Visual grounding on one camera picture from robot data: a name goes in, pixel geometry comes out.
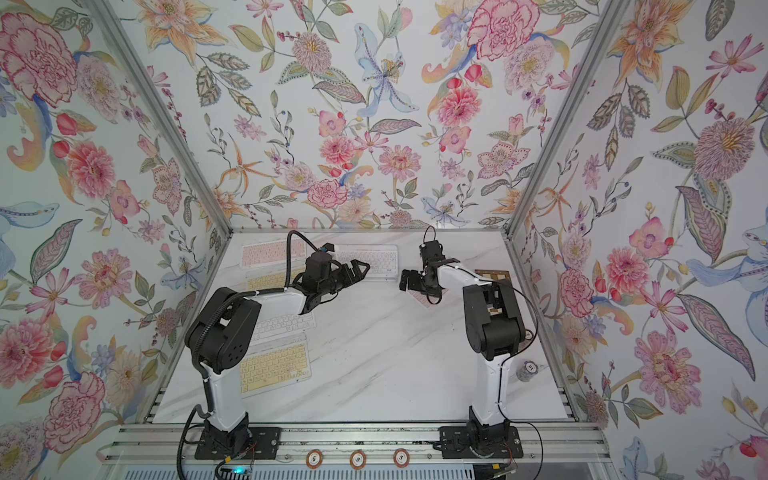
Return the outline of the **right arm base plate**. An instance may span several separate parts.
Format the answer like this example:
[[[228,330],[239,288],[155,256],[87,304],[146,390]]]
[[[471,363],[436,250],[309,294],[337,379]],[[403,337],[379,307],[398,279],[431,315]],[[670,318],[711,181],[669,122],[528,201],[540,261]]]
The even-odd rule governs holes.
[[[439,428],[439,450],[444,459],[510,460],[524,456],[518,430],[510,424]]]

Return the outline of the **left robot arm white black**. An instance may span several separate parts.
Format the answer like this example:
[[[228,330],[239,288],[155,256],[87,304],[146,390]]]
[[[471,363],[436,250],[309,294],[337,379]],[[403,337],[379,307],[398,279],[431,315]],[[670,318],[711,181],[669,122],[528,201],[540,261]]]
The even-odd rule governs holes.
[[[305,270],[284,287],[259,291],[216,289],[184,340],[192,365],[202,377],[206,421],[225,434],[248,424],[239,364],[260,320],[308,314],[323,303],[325,296],[361,282],[369,271],[366,262],[353,259],[341,263],[320,250],[306,259]]]

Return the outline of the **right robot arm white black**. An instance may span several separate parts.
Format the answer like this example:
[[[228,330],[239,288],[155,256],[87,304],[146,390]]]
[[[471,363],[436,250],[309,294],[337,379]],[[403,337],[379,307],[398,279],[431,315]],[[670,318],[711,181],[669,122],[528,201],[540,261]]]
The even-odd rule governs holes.
[[[404,270],[400,289],[422,293],[430,304],[439,303],[445,290],[462,296],[467,341],[478,355],[466,435],[475,450],[501,444],[511,433],[503,409],[512,359],[527,335],[517,292],[511,284],[484,278],[447,257],[436,239],[423,242],[419,253],[422,269]]]

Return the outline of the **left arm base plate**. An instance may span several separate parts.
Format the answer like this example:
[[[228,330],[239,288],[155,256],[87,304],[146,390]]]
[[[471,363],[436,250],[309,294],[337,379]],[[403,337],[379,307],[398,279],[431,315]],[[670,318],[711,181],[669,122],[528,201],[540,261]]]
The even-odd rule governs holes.
[[[275,460],[277,457],[279,427],[252,427],[247,418],[229,432],[216,428],[208,420],[203,425],[195,460]]]

